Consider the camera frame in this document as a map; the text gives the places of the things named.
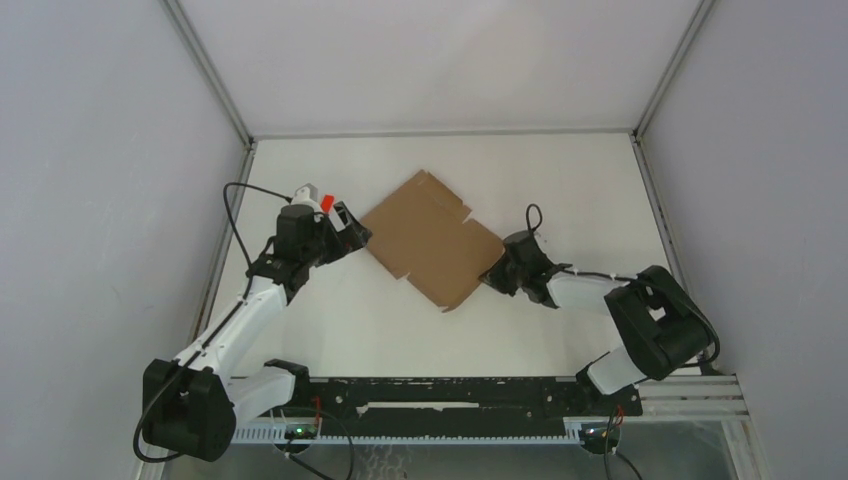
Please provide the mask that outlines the brown cardboard box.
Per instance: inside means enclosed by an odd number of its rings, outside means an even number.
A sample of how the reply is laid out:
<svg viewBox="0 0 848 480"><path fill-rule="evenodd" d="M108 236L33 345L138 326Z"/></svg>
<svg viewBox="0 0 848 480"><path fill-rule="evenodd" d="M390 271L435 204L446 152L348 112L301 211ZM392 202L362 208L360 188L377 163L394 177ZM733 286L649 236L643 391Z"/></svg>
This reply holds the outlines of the brown cardboard box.
<svg viewBox="0 0 848 480"><path fill-rule="evenodd" d="M459 307L504 253L502 240L437 177L420 170L363 218L367 249L443 312Z"/></svg>

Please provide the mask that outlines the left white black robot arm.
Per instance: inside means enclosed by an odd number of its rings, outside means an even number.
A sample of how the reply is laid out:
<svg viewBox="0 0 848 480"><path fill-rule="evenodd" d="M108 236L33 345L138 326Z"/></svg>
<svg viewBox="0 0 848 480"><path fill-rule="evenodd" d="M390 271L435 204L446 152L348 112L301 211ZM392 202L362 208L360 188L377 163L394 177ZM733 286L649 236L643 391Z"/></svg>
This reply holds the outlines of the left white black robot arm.
<svg viewBox="0 0 848 480"><path fill-rule="evenodd" d="M281 208L276 232L251 260L243 293L194 342L171 360L155 359L143 373L142 412L133 450L143 462L148 444L212 462L228 449L236 430L277 406L298 417L311 407L311 388L272 362L237 378L234 370L259 334L281 318L312 269L364 248L372 232L342 202L324 210L312 201Z"/></svg>

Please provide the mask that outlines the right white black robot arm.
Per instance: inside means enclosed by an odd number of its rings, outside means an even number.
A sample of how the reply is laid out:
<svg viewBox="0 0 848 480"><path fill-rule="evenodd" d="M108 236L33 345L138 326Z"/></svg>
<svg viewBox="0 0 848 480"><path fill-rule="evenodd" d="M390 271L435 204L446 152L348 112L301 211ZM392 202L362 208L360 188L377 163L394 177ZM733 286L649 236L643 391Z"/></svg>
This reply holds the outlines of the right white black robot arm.
<svg viewBox="0 0 848 480"><path fill-rule="evenodd" d="M605 415L626 387L695 368L696 356L706 350L720 352L714 326L662 266L631 277L581 270L552 261L530 230L506 237L503 246L502 256L481 275L482 283L509 296L523 292L551 309L580 308L611 318L621 346L577 375L579 406L589 415Z"/></svg>

